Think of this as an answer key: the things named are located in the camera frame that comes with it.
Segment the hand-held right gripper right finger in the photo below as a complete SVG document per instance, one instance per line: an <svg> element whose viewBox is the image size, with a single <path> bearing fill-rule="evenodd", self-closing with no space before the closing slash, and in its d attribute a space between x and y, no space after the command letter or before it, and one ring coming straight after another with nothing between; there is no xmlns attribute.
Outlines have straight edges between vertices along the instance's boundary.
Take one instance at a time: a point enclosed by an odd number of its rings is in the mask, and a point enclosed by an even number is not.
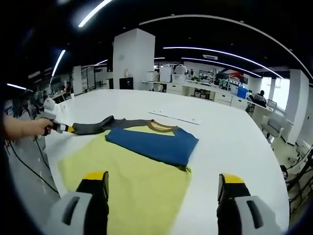
<svg viewBox="0 0 313 235"><path fill-rule="evenodd" d="M220 235L281 234L274 211L233 174L219 175L217 219Z"/></svg>

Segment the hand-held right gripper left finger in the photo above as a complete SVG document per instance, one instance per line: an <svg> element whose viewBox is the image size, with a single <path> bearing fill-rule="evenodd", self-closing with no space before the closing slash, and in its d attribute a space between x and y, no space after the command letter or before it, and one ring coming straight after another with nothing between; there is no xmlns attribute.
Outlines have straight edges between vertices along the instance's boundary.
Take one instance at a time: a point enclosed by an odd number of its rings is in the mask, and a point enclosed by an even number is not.
<svg viewBox="0 0 313 235"><path fill-rule="evenodd" d="M109 215L109 173L88 173L76 191L51 208L44 226L46 235L105 235Z"/></svg>

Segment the person's left hand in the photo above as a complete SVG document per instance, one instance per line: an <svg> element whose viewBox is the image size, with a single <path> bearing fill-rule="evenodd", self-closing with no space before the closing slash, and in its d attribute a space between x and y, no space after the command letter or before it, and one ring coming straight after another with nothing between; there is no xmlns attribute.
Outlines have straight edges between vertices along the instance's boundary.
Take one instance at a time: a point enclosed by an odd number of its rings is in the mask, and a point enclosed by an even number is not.
<svg viewBox="0 0 313 235"><path fill-rule="evenodd" d="M53 122L46 118L36 119L31 122L31 133L33 135L47 136L51 133Z"/></svg>

